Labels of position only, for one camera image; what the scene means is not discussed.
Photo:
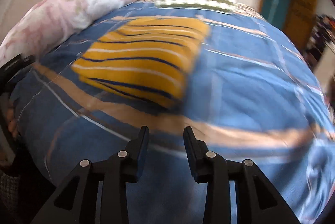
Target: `brown stripe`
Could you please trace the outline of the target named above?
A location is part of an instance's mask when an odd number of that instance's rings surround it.
[[[63,89],[69,97],[86,110],[100,110],[136,128],[146,125],[150,128],[151,133],[162,131],[173,135],[182,135],[183,129],[186,126],[191,126],[195,136],[209,144],[254,148],[294,148],[307,144],[314,137],[311,128],[306,130],[288,129],[284,131],[267,131],[260,133],[217,127],[204,122],[193,121],[182,115],[162,113],[155,116],[147,114],[126,104],[101,101],[85,93],[73,82],[58,75],[49,68],[39,63],[34,63],[33,66],[40,74]]]
[[[145,16],[131,16],[131,17],[114,16],[113,18],[104,20],[102,22],[105,22],[105,21],[108,21],[108,20],[115,20],[115,21],[134,20],[134,19],[140,19],[140,18],[143,18],[143,17],[145,17]],[[163,15],[154,15],[152,17],[153,18],[156,17],[158,19],[188,18],[188,17],[179,17],[179,16],[163,16]],[[219,24],[219,25],[222,25],[222,26],[235,28],[235,29],[238,29],[240,31],[245,31],[245,32],[248,32],[248,33],[253,33],[253,34],[256,34],[256,35],[261,35],[261,36],[268,37],[268,35],[266,33],[262,32],[262,31],[259,31],[257,29],[243,28],[243,27],[235,26],[235,25],[232,25],[232,24],[224,23],[224,22],[219,22],[219,21],[214,21],[214,20],[211,20],[211,19],[206,19],[202,15],[196,15],[196,17],[199,20],[202,20],[202,21],[207,22],[207,23]]]

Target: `folded towel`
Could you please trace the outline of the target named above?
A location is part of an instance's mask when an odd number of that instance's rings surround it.
[[[109,32],[73,65],[81,81],[169,108],[184,94],[208,26],[186,17],[140,17]]]

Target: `blue bedsheet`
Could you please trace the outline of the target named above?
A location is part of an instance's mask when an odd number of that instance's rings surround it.
[[[107,31],[141,16],[203,19],[210,35],[182,106],[165,111],[78,80],[70,64]],[[192,126],[224,158],[253,159],[301,223],[333,193],[334,126],[319,84],[290,40],[264,20],[138,2],[109,13],[47,54],[12,94],[18,129],[55,185],[82,159],[100,161],[150,128],[143,176],[127,185],[130,223],[201,223],[206,185],[191,177],[182,132]],[[232,201],[235,193],[232,187]],[[232,223],[236,205],[232,202]]]

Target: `metal screw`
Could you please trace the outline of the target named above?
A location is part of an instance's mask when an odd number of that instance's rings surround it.
[[[214,158],[216,156],[216,153],[214,151],[208,151],[206,152],[206,156],[208,158]]]
[[[125,150],[121,150],[118,152],[118,156],[120,158],[126,157],[128,155],[128,152],[126,152]]]
[[[253,162],[252,160],[247,159],[247,160],[244,160],[244,164],[245,164],[246,166],[253,166],[253,165],[254,165],[254,162]]]
[[[89,165],[89,160],[82,160],[80,162],[80,166],[82,166],[82,167],[87,167],[88,165]]]

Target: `checkered cloth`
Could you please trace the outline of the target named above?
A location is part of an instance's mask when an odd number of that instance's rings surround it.
[[[0,198],[11,213],[17,209],[19,182],[19,176],[11,177],[0,170]]]
[[[221,13],[234,13],[236,0],[155,0],[158,8],[194,8]]]
[[[236,9],[234,11],[235,14],[240,14],[248,17],[254,17],[258,19],[262,19],[266,21],[257,11],[255,11],[252,7],[247,6],[243,3],[237,3]]]

